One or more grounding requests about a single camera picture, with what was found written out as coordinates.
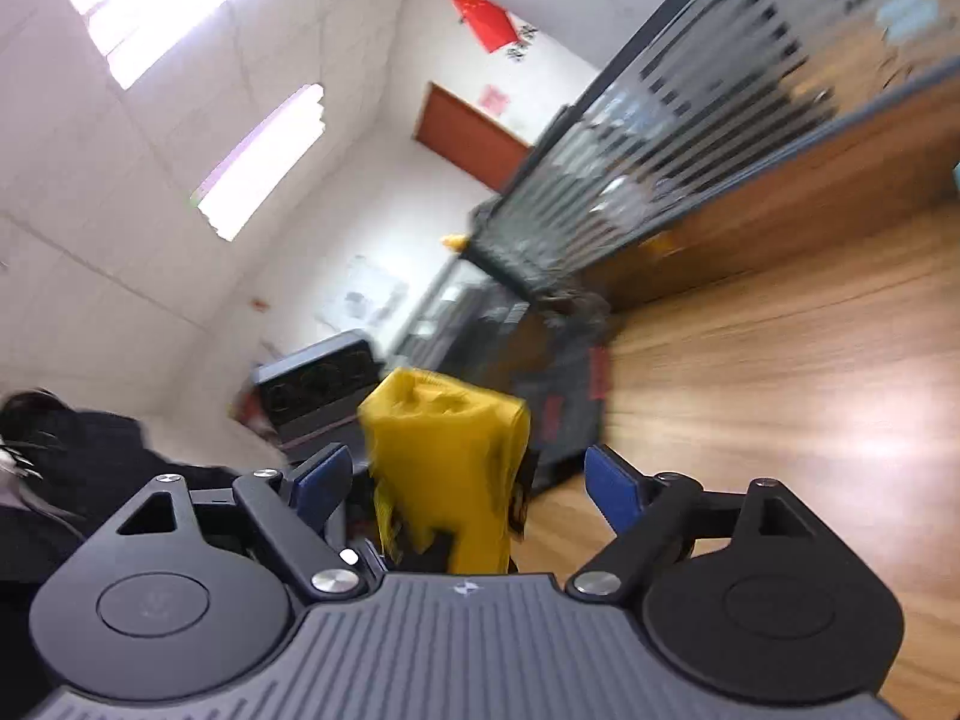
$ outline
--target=white logo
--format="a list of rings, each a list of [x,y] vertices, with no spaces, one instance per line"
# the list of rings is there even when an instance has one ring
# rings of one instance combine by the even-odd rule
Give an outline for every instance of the white logo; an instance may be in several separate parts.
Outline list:
[[[464,579],[464,584],[455,584],[453,586],[453,591],[458,592],[464,596],[464,598],[467,598],[467,596],[469,596],[471,593],[475,593],[477,590],[482,589],[483,587],[479,586],[478,584],[474,584],[472,581],[469,581],[469,579]]]

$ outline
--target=brown door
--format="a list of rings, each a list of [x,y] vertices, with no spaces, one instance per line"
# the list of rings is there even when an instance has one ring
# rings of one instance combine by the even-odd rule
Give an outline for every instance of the brown door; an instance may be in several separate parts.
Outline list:
[[[493,191],[500,191],[530,151],[493,119],[431,83],[415,139]]]

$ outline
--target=yellow object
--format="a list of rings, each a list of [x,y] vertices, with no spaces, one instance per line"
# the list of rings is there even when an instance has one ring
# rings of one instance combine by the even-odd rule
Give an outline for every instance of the yellow object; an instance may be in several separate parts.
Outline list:
[[[444,235],[440,238],[440,242],[445,247],[457,254],[464,253],[464,249],[467,248],[467,241],[469,240],[469,235]]]
[[[422,552],[454,535],[448,571],[505,574],[512,484],[530,437],[522,400],[438,373],[394,370],[357,410],[367,438],[384,552],[395,511]]]

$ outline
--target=yellow object on partition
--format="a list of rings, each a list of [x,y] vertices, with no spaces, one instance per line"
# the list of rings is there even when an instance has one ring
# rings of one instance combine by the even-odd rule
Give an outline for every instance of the yellow object on partition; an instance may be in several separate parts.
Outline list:
[[[449,573],[505,574],[512,485],[530,437],[526,404],[449,376],[398,368],[357,413],[384,552],[397,560],[399,514],[418,552],[436,533],[453,534]]]

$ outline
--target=ceiling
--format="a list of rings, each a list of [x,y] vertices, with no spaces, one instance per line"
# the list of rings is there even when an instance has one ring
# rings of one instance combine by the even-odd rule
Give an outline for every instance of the ceiling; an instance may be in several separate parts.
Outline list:
[[[231,0],[124,92],[69,0],[0,0],[0,385],[148,409],[287,213],[373,123],[401,1]],[[221,240],[190,194],[317,81],[325,134]]]

